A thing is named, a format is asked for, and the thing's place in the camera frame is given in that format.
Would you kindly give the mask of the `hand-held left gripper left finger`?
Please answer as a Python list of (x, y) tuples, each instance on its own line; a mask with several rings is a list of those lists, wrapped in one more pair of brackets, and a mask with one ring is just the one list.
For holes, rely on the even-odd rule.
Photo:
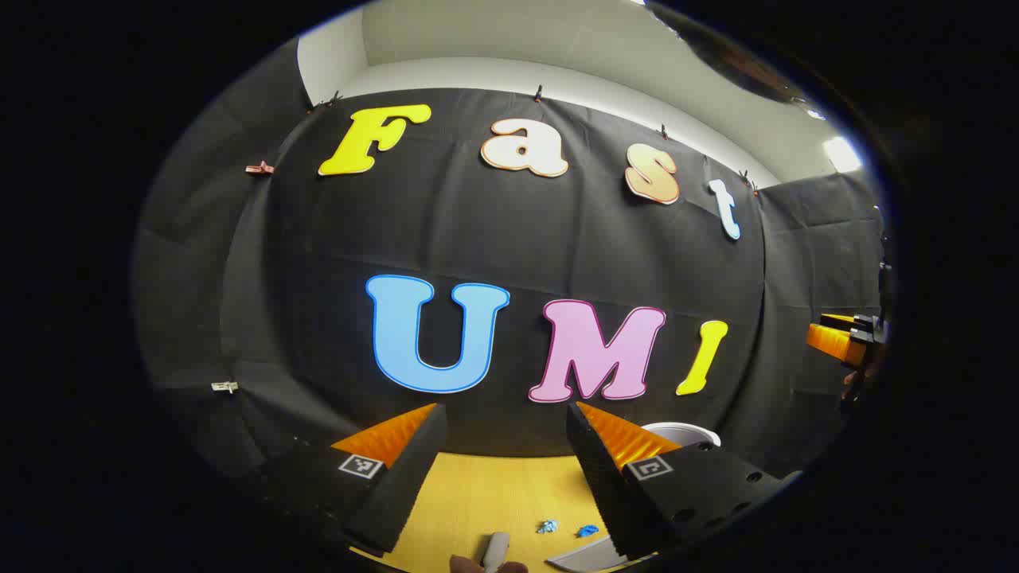
[(321, 543), (382, 557), (397, 545), (447, 433), (447, 409), (430, 403), (338, 442), (299, 440), (256, 469), (255, 498)]

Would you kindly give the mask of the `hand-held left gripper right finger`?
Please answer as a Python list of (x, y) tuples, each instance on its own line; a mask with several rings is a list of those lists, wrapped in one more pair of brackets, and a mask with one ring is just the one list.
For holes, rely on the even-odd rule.
[(616, 552), (690, 550), (734, 528), (799, 478), (775, 477), (712, 440), (678, 445), (575, 402), (565, 433)]

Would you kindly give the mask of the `grey dustpan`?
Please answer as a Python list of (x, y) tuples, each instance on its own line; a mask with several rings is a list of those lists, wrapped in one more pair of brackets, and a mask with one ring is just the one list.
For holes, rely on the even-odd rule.
[(565, 573), (597, 573), (619, 568), (630, 561), (626, 555), (616, 551), (611, 537), (605, 536), (576, 550), (550, 557), (545, 563)]

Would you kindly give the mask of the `white ribbed garbage bin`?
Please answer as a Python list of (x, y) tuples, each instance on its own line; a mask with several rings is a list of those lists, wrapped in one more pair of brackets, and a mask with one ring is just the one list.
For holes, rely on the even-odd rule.
[(712, 442), (716, 447), (721, 447), (720, 436), (709, 429), (696, 427), (694, 424), (684, 422), (654, 422), (645, 424), (645, 431), (650, 431), (679, 446), (691, 446), (696, 442)]

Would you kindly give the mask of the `small grey broom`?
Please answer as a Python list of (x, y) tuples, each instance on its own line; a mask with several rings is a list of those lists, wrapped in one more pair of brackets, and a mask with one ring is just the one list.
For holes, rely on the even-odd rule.
[(509, 550), (509, 533), (506, 531), (492, 533), (488, 537), (486, 551), (481, 559), (484, 573), (498, 573), (506, 563), (507, 550)]

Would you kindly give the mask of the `yellow wooden desktop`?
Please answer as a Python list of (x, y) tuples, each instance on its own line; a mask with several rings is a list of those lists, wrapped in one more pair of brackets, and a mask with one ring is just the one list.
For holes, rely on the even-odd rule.
[[(558, 520), (560, 530), (538, 534), (543, 520)], [(587, 524), (599, 532), (576, 537)], [(573, 456), (440, 453), (396, 548), (379, 561), (408, 573), (448, 573), (451, 555), (480, 561), (495, 531), (509, 533), (507, 561), (523, 563), (530, 573), (565, 573), (545, 560), (609, 534)]]

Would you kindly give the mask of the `ceiling light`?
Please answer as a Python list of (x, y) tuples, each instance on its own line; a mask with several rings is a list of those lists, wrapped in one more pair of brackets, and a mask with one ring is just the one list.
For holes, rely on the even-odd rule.
[(823, 141), (822, 151), (836, 173), (852, 173), (863, 167), (863, 161), (844, 135), (835, 135)]

